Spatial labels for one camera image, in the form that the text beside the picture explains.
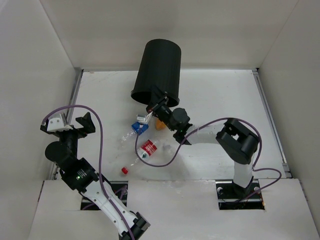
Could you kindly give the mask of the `black ribbed plastic bin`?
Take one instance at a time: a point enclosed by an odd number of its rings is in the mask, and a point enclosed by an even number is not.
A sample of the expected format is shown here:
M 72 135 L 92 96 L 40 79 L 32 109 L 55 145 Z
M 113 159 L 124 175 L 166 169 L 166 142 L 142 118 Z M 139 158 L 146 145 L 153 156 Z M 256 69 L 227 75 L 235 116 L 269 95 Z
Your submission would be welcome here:
M 144 48 L 131 98 L 141 104 L 151 101 L 153 85 L 168 96 L 169 107 L 179 104 L 182 50 L 167 39 L 150 40 Z

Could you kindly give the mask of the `blue label plastic bottle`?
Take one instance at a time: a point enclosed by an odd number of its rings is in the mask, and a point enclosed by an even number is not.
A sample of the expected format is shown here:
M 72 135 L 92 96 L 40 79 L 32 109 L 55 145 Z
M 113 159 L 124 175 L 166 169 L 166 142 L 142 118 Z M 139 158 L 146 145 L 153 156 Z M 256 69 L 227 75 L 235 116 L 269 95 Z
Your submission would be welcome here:
M 143 124 L 138 121 L 134 122 L 130 126 L 129 130 L 120 137 L 120 147 L 123 149 L 127 147 L 131 148 L 134 145 L 137 136 L 142 135 L 146 130 L 148 130 L 148 128 L 148 124 Z

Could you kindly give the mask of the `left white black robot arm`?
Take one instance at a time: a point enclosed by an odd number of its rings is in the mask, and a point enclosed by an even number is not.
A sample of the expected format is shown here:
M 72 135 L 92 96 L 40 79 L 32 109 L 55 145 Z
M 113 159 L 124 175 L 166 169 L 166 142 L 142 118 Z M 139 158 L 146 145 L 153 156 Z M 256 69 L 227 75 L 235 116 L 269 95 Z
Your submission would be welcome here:
M 61 179 L 71 190 L 96 205 L 114 224 L 121 240 L 138 240 L 150 223 L 133 212 L 120 200 L 108 180 L 98 173 L 85 158 L 78 158 L 78 140 L 95 133 L 91 114 L 76 118 L 81 128 L 66 121 L 63 113 L 56 113 L 41 125 L 41 131 L 58 137 L 45 149 L 45 157 L 59 168 Z

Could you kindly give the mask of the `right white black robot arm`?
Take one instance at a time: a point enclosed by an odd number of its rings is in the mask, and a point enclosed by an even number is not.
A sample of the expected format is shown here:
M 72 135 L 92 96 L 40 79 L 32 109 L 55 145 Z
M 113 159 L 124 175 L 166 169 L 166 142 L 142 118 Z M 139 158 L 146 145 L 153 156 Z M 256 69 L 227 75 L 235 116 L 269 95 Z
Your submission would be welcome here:
M 150 101 L 146 107 L 174 132 L 173 138 L 180 145 L 219 144 L 227 155 L 234 161 L 234 177 L 232 192 L 241 201 L 248 199 L 251 194 L 253 171 L 256 161 L 254 154 L 261 154 L 262 140 L 257 129 L 247 128 L 248 122 L 232 117 L 214 120 L 203 126 L 190 123 L 190 117 L 183 108 L 170 110 L 166 92 L 156 85 L 150 88 Z

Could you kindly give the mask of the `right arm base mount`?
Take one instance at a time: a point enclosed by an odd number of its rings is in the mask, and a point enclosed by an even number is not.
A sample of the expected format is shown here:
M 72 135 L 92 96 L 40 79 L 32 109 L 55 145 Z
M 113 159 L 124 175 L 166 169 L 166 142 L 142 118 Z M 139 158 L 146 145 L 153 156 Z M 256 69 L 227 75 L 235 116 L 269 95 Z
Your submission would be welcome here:
M 215 186 L 220 210 L 265 210 L 260 192 L 247 198 L 260 188 L 258 180 L 253 180 L 245 191 L 236 187 L 232 180 L 216 181 Z

